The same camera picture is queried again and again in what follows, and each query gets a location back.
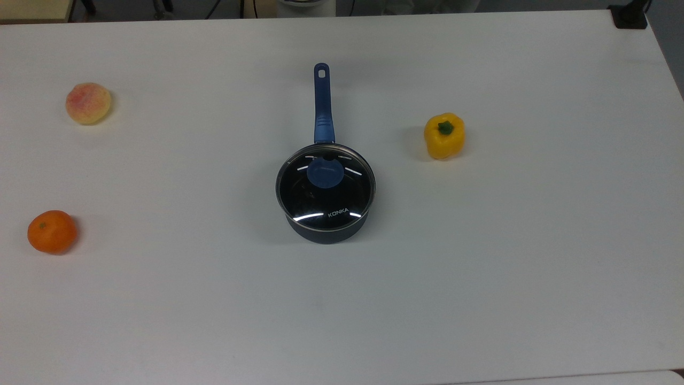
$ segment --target white table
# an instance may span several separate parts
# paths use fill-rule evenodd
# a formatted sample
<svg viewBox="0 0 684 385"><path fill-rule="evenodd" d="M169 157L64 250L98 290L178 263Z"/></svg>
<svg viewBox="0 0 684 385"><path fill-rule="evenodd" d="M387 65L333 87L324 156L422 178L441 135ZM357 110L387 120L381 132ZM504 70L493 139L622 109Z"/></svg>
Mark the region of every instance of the white table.
<svg viewBox="0 0 684 385"><path fill-rule="evenodd" d="M480 385L684 385L684 379L671 371L580 375L504 382L480 382Z"/></svg>
<svg viewBox="0 0 684 385"><path fill-rule="evenodd" d="M440 384L684 367L684 103L608 11L0 26L0 383ZM378 196L314 245L313 136ZM82 127L69 90L112 113ZM422 126L466 122L458 158ZM35 215L82 228L33 250Z"/></svg>

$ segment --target blue handle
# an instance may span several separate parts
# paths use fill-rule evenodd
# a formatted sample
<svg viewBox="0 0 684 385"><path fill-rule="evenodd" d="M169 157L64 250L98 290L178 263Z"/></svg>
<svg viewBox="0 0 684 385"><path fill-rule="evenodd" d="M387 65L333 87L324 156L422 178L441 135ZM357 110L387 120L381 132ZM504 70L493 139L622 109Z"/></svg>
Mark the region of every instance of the blue handle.
<svg viewBox="0 0 684 385"><path fill-rule="evenodd" d="M316 126L313 130L314 143L335 143L330 108L330 67L325 63L313 67L313 85L316 93Z"/></svg>

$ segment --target pepper stem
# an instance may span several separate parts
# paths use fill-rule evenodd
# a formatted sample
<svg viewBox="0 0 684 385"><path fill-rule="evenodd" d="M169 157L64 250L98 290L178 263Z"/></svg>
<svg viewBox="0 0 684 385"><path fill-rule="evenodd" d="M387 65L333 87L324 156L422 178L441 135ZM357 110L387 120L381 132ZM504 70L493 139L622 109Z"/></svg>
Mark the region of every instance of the pepper stem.
<svg viewBox="0 0 684 385"><path fill-rule="evenodd" d="M437 126L439 127L440 134L442 135L449 135L453 131L453 125L448 121L437 123Z"/></svg>

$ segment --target orange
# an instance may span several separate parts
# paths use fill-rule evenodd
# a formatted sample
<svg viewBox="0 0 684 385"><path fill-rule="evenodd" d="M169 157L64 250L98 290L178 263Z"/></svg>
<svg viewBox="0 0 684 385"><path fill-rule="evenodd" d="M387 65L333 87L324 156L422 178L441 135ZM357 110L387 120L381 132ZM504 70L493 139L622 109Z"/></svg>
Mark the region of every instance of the orange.
<svg viewBox="0 0 684 385"><path fill-rule="evenodd" d="M64 211L50 210L38 215L29 225L29 243L36 250L63 254L78 237L76 223Z"/></svg>

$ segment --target saucepan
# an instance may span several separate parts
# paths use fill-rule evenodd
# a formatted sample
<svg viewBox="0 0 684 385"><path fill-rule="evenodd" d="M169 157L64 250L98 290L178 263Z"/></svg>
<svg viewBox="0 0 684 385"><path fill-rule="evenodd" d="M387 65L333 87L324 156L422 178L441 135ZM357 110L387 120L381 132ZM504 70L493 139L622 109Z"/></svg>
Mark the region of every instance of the saucepan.
<svg viewBox="0 0 684 385"><path fill-rule="evenodd" d="M313 145L280 168L276 196L292 228L315 243L337 243L363 226L376 195L376 179L361 155L335 143L330 68L314 66L316 123Z"/></svg>

